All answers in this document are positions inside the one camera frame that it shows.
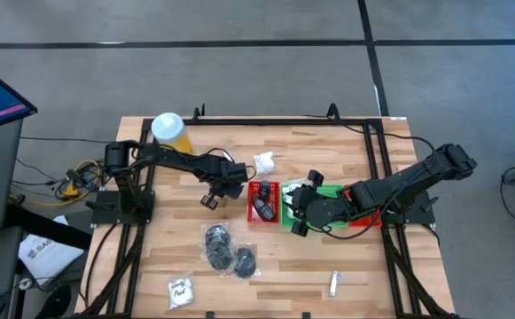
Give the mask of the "long black scrunchies packet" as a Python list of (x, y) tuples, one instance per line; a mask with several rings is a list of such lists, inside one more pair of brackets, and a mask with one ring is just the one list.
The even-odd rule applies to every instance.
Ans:
[(231, 235), (225, 223), (209, 225), (203, 230), (203, 254), (209, 265), (218, 272), (227, 272), (233, 264)]

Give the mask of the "red plastic basket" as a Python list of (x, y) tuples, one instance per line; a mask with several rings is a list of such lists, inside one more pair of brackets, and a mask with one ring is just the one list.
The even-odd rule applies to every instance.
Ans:
[(269, 182), (270, 192), (265, 203), (271, 208), (274, 214), (274, 218), (271, 221), (264, 221), (258, 214), (258, 211), (253, 205), (254, 196), (258, 194), (260, 190), (260, 181), (251, 181), (247, 186), (247, 217), (246, 220), (249, 223), (260, 223), (260, 224), (273, 224), (279, 223), (280, 220), (280, 184), (279, 182)]
[(376, 227), (380, 226), (381, 222), (377, 221), (377, 216), (380, 213), (382, 199), (379, 195), (375, 195), (368, 186), (349, 184), (344, 196), (347, 200), (350, 227), (368, 226), (372, 222), (375, 222)]

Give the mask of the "person's black shoe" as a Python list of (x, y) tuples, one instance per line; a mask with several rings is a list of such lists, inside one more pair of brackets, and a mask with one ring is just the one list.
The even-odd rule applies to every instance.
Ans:
[(61, 284), (54, 288), (35, 319), (61, 318), (72, 302), (73, 291), (73, 287), (69, 284)]

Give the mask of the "small black scrunchie packet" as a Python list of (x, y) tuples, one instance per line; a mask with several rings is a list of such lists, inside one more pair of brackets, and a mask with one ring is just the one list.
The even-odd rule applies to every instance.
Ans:
[(257, 269), (256, 256), (251, 245), (239, 245), (233, 251), (233, 272), (237, 278), (252, 277)]

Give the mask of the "gray travel bottle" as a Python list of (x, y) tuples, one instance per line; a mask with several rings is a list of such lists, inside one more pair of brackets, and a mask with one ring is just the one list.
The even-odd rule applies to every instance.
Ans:
[(275, 220), (276, 215), (272, 207), (269, 205), (269, 202), (263, 198), (254, 198), (253, 207), (258, 216), (264, 222), (272, 222)]

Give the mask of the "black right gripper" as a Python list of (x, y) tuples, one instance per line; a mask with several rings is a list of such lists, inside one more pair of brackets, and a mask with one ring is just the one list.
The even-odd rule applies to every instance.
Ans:
[(324, 182), (320, 172), (310, 170), (307, 179), (311, 184), (303, 184), (291, 191), (290, 209), (292, 217), (296, 218), (291, 232), (300, 237), (306, 237), (310, 230), (328, 234), (332, 231), (330, 222), (347, 220), (346, 204), (342, 198), (330, 198), (317, 192)]

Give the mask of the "vanity pad packet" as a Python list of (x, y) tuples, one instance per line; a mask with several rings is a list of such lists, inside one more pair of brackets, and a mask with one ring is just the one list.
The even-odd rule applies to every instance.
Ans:
[(169, 309), (190, 305), (194, 301), (193, 282), (189, 276), (180, 276), (168, 282)]
[(281, 184), (281, 195), (284, 197), (289, 192), (294, 191), (296, 188), (301, 187), (302, 184), (308, 184), (309, 180), (307, 179), (295, 179), (289, 180)]

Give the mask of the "white printed paper sheet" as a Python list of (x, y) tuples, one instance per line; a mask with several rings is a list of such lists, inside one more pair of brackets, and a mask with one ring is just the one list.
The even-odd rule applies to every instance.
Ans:
[(18, 257), (36, 282), (46, 285), (83, 253), (83, 249), (29, 234), (20, 242)]

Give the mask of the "yellow wipes canister white lid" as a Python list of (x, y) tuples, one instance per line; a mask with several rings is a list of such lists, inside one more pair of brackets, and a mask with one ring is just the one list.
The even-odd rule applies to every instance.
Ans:
[(193, 154), (191, 140), (182, 118), (176, 113), (162, 113), (151, 124), (153, 137), (160, 143), (172, 146), (179, 152)]

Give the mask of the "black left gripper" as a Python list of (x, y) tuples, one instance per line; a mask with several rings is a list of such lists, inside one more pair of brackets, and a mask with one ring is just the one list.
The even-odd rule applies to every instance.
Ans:
[(215, 210), (218, 206), (216, 198), (238, 199), (244, 189), (243, 183), (248, 182), (249, 178), (245, 163), (232, 163), (225, 160), (217, 167), (203, 171), (200, 181), (209, 185), (209, 192), (203, 196), (200, 204)]

